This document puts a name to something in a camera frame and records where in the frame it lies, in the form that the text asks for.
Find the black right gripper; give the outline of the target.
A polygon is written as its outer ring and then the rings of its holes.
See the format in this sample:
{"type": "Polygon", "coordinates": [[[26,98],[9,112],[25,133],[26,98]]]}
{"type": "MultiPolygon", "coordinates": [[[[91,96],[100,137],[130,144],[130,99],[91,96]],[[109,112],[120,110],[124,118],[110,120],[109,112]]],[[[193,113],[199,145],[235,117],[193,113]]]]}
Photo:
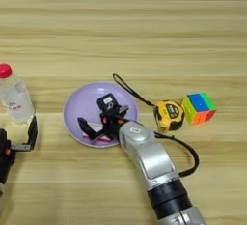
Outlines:
{"type": "Polygon", "coordinates": [[[102,125],[88,123],[84,118],[78,118],[77,122],[80,129],[88,135],[91,140],[97,140],[104,134],[110,139],[118,139],[120,128],[128,122],[125,118],[125,113],[128,110],[128,106],[124,105],[119,108],[119,114],[106,115],[100,114],[102,125]]]}

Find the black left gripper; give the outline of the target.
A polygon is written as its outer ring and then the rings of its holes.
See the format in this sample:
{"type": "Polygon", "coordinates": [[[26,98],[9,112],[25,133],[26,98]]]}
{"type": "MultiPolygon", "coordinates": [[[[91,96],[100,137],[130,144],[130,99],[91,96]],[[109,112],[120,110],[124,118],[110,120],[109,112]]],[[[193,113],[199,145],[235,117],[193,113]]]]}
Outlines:
{"type": "Polygon", "coordinates": [[[33,146],[36,144],[38,137],[38,123],[37,118],[32,119],[28,129],[28,143],[11,144],[8,141],[6,144],[0,147],[0,183],[5,184],[10,172],[10,169],[15,161],[15,155],[17,152],[30,152],[33,150],[33,146]]]}

